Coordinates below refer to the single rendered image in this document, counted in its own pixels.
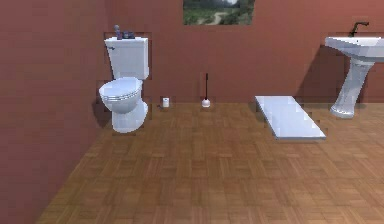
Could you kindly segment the white flat bath mat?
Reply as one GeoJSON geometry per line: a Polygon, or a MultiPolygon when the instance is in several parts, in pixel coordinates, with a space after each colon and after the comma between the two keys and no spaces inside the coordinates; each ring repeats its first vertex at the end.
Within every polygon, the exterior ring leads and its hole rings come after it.
{"type": "Polygon", "coordinates": [[[256,96],[274,137],[279,140],[318,140],[326,135],[292,96],[256,96]]]}

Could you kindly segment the framed landscape picture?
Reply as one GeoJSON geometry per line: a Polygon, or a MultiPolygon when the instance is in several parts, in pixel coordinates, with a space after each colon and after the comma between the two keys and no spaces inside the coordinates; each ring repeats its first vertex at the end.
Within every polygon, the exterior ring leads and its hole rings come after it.
{"type": "Polygon", "coordinates": [[[250,25],[255,0],[183,0],[184,25],[250,25]]]}

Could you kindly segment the white pedestal sink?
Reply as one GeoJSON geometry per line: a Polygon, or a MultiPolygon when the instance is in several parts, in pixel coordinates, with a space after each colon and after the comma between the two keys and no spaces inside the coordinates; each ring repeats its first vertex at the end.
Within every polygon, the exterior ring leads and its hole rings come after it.
{"type": "Polygon", "coordinates": [[[384,38],[326,37],[325,45],[350,58],[349,71],[330,112],[339,118],[352,118],[369,70],[376,62],[384,63],[384,38]]]}

